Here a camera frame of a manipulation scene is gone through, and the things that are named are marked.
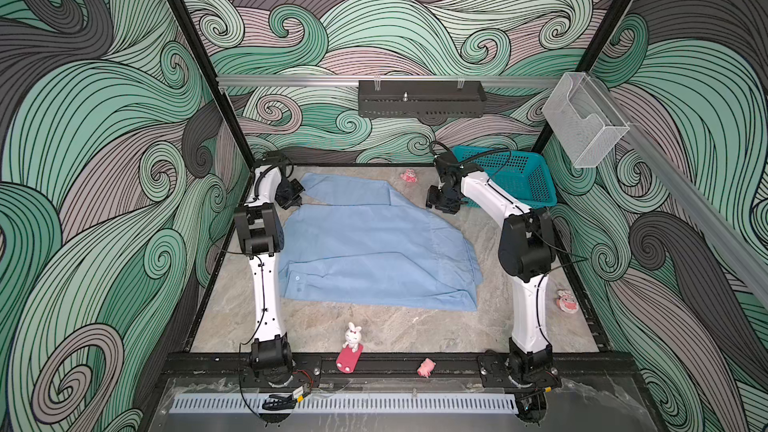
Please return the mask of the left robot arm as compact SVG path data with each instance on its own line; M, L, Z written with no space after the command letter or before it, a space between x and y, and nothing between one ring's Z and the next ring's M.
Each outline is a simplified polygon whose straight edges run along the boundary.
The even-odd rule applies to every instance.
M281 311L279 261L284 234L279 195L291 184L290 160L269 152L253 172L253 184L235 209L240 252L248 259L253 284L255 325L249 339L249 365L255 377L271 385L291 380L294 362Z

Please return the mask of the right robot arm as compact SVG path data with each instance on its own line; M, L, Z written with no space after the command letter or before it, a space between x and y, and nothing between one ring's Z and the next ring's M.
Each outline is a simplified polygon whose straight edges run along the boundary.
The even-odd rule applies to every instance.
M512 278L513 329L506 366L512 383L530 392L559 387L546 327L546 288L556 258L549 211L504 191L473 158L460 160L437 140L428 150L439 183L429 188L426 206L455 214L471 200L500 227L497 257Z

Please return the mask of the light blue long sleeve shirt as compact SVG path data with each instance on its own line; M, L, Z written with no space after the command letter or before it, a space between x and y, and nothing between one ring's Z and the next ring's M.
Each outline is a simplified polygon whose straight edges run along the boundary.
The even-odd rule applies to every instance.
M388 182L307 173L311 203L284 225L286 299L474 312L483 277L473 245Z

